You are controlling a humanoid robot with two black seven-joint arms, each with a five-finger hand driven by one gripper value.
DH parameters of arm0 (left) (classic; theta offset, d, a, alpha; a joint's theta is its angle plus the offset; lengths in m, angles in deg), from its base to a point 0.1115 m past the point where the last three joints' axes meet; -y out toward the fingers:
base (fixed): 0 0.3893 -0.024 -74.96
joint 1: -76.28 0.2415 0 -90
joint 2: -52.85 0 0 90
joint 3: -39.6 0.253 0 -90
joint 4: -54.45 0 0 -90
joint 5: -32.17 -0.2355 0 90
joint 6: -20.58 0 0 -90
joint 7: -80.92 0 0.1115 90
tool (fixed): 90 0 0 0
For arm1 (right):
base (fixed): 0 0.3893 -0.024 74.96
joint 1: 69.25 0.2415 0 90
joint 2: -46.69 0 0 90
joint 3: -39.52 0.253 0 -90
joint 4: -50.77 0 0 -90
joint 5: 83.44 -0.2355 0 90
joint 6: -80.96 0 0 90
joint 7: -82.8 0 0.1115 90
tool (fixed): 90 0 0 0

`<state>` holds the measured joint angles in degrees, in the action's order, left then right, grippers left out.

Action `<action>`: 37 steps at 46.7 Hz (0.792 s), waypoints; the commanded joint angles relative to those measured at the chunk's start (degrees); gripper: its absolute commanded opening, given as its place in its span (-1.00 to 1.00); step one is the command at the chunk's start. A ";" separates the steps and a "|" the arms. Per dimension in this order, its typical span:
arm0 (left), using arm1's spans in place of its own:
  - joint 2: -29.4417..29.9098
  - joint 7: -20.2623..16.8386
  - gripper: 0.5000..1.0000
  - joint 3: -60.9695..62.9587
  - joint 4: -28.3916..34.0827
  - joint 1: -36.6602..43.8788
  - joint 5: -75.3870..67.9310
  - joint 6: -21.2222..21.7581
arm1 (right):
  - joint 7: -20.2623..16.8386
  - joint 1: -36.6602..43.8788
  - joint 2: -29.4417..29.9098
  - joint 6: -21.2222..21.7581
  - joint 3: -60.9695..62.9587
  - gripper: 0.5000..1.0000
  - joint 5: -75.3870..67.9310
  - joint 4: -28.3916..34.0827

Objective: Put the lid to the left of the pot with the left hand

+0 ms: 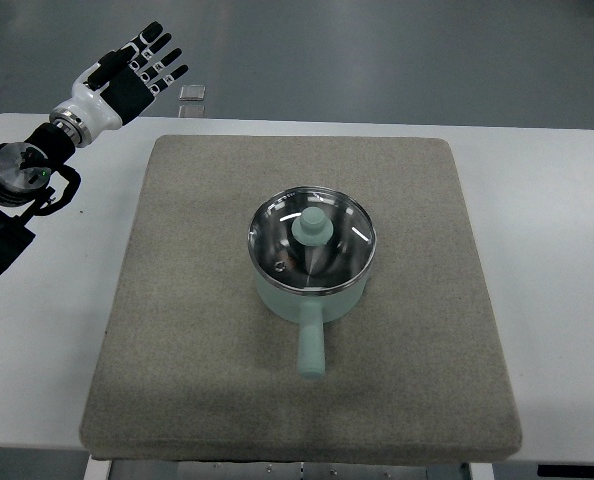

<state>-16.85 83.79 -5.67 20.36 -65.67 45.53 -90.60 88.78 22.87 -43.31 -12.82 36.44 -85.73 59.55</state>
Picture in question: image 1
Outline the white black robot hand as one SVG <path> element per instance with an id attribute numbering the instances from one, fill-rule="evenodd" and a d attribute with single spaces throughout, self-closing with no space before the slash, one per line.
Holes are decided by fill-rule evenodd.
<path id="1" fill-rule="evenodd" d="M 182 50 L 160 52 L 172 35 L 154 21 L 117 50 L 111 50 L 77 77 L 71 98 L 53 109 L 49 122 L 77 148 L 90 145 L 107 130 L 118 130 L 142 114 L 156 97 L 179 80 L 188 66 Z"/>

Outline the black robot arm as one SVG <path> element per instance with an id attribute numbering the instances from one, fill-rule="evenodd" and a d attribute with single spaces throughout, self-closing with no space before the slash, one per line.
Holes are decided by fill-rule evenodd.
<path id="1" fill-rule="evenodd" d="M 62 122 L 43 123 L 24 141 L 0 143 L 0 276 L 35 239 L 27 223 L 68 205 L 81 184 L 66 164 L 78 133 Z"/>

